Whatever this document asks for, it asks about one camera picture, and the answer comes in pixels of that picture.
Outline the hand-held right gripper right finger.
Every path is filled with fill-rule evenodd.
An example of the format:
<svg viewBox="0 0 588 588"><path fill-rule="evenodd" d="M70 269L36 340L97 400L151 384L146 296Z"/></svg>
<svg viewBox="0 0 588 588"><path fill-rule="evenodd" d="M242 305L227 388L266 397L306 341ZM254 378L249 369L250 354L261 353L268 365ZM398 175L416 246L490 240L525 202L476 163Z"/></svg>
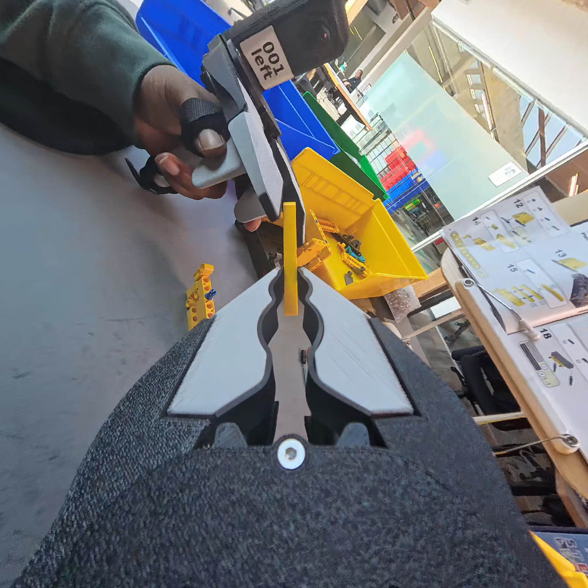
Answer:
<svg viewBox="0 0 588 588"><path fill-rule="evenodd" d="M367 417L413 415L370 317L306 268L299 269L299 295L319 388Z"/></svg>

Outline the plain yellow lego beam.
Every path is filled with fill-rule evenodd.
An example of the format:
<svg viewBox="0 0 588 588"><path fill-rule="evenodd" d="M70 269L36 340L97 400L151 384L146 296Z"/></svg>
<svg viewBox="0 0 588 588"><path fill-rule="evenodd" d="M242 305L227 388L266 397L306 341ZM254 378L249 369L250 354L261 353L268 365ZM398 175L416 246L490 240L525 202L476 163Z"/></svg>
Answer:
<svg viewBox="0 0 588 588"><path fill-rule="evenodd" d="M283 303L286 317L298 315L296 204L283 204Z"/></svg>

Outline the large lego instruction sheet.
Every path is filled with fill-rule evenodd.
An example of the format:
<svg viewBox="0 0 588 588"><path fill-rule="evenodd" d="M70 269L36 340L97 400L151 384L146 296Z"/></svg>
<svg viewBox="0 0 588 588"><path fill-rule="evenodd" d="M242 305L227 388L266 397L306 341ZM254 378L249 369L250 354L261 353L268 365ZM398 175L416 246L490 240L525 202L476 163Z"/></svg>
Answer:
<svg viewBox="0 0 588 588"><path fill-rule="evenodd" d="M442 235L466 277L541 334L529 339L506 308L483 295L531 366L541 406L587 459L586 231L572 228L533 187L447 225Z"/></svg>

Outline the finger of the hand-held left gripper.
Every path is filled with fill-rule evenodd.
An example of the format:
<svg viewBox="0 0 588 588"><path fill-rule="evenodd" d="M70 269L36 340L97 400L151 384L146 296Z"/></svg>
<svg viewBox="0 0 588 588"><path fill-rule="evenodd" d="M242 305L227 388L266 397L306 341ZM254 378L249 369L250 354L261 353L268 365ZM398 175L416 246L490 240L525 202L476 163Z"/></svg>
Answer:
<svg viewBox="0 0 588 588"><path fill-rule="evenodd" d="M306 103L297 89L270 89L252 93L251 112L257 113L282 175L282 205L296 204L297 245L305 241L306 211L292 168L293 159L306 147Z"/></svg>
<svg viewBox="0 0 588 588"><path fill-rule="evenodd" d="M250 222L279 218L282 175L257 113L243 111L228 124L233 143L251 182L234 208L236 220Z"/></svg>

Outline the blue plastic storage bin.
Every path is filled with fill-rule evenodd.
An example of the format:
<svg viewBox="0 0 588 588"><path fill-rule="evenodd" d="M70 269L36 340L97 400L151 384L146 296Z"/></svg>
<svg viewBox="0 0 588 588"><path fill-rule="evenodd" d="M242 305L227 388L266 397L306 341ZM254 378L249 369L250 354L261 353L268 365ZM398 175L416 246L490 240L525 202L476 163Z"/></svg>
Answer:
<svg viewBox="0 0 588 588"><path fill-rule="evenodd" d="M143 1L135 22L145 40L198 83L208 42L229 28L204 1ZM340 152L292 81L264 91L263 97L291 161L306 148L327 160Z"/></svg>

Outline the stack of blue crates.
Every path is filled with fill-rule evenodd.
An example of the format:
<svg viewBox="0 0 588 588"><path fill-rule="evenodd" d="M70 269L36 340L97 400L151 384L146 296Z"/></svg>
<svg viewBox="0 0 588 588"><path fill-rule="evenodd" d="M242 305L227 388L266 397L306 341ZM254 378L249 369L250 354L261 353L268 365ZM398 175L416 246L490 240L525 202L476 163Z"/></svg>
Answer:
<svg viewBox="0 0 588 588"><path fill-rule="evenodd" d="M383 205L389 214L394 214L399 208L419 197L430 188L429 182L420 171L407 175L386 190L388 198Z"/></svg>

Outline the white book stand with stickers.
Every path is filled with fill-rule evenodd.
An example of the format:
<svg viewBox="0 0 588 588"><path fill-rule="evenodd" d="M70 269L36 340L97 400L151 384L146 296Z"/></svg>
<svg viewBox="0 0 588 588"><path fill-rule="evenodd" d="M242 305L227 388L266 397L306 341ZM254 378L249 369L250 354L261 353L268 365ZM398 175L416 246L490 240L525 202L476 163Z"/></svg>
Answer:
<svg viewBox="0 0 588 588"><path fill-rule="evenodd" d="M470 320L518 402L521 415L510 417L509 420L526 418L539 440L568 434L565 426L552 423L547 410L541 406L540 398L532 387L531 366L518 345L509 340L492 313L492 306L477 287L464 287L462 280L465 274L450 249L443 254L440 268L461 310ZM586 529L587 504L583 503L583 499L587 499L587 460L579 448L576 452L571 452L561 441L546 443L543 447L555 467L557 494L574 523Z"/></svg>

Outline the black chair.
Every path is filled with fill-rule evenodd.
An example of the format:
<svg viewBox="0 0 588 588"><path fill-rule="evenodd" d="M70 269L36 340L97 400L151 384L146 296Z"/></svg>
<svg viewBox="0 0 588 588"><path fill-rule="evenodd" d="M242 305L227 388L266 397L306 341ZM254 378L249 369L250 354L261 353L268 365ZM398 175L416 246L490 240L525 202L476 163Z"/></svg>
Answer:
<svg viewBox="0 0 588 588"><path fill-rule="evenodd" d="M461 398L467 399L481 415L499 415L520 411L518 402L485 347L454 350L452 367L461 383Z"/></svg>

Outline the yellow lego beam blue pins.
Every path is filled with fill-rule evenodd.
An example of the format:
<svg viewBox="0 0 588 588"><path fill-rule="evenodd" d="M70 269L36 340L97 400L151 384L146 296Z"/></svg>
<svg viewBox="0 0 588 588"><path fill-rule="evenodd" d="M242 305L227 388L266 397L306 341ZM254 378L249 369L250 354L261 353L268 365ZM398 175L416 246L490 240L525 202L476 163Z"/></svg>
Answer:
<svg viewBox="0 0 588 588"><path fill-rule="evenodd" d="M194 283L187 290L187 328L192 330L202 320L210 319L216 313L214 297L217 291L212 287L210 276L214 266L202 263L194 274Z"/></svg>

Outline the printed lego set box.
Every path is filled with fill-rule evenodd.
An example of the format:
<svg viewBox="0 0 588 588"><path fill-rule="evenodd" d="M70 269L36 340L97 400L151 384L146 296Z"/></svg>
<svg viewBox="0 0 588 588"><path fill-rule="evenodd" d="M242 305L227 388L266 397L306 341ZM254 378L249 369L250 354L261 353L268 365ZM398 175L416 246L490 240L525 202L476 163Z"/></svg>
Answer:
<svg viewBox="0 0 588 588"><path fill-rule="evenodd" d="M587 574L587 534L533 531L570 562Z"/></svg>

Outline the person's left forearm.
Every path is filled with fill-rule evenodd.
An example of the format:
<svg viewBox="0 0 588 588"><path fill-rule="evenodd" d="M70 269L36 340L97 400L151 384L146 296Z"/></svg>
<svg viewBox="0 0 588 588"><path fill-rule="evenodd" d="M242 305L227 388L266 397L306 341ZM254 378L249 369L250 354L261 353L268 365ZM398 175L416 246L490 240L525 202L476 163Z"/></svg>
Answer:
<svg viewBox="0 0 588 588"><path fill-rule="evenodd" d="M178 73L119 1L1 1L1 123L41 145L104 155L135 144L155 68Z"/></svg>

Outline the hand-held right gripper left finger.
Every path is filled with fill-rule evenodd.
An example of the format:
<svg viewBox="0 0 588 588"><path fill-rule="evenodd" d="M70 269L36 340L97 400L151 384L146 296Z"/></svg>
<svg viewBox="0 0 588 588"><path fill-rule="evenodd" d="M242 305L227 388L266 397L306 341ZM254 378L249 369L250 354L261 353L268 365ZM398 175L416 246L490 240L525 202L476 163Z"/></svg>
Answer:
<svg viewBox="0 0 588 588"><path fill-rule="evenodd" d="M213 318L168 407L173 416L216 417L253 399L275 400L269 343L277 332L283 271L273 269Z"/></svg>

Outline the clear bag of small parts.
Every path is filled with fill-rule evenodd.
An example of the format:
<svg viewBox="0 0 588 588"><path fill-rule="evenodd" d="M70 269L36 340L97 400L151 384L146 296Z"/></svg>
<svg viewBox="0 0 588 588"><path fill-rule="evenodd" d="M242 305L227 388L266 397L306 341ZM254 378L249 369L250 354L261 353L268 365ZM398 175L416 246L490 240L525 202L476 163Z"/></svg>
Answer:
<svg viewBox="0 0 588 588"><path fill-rule="evenodd" d="M404 288L398 288L384 295L394 321L402 321L407 318L411 312L421 307L419 298L412 285Z"/></svg>

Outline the person's left hand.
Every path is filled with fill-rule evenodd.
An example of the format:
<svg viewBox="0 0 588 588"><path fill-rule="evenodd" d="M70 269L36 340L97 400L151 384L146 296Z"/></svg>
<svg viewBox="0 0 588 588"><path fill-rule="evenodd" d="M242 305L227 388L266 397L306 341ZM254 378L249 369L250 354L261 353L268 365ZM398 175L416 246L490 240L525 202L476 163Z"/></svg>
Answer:
<svg viewBox="0 0 588 588"><path fill-rule="evenodd" d="M180 107L187 99L218 100L205 88L171 65L158 65L143 78L135 96L136 145L154 156L160 175L177 193L200 201L220 199L227 183L198 189L193 169L175 154L180 141Z"/></svg>

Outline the stack of red crates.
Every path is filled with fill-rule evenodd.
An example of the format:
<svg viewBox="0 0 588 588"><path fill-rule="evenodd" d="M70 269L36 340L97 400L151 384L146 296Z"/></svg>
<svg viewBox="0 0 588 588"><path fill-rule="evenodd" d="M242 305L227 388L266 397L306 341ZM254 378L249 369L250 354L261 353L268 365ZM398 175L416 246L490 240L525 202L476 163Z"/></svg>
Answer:
<svg viewBox="0 0 588 588"><path fill-rule="evenodd" d="M391 190L396 184L416 171L415 163L402 146L398 146L386 155L385 163L385 174L380 182L386 191Z"/></svg>

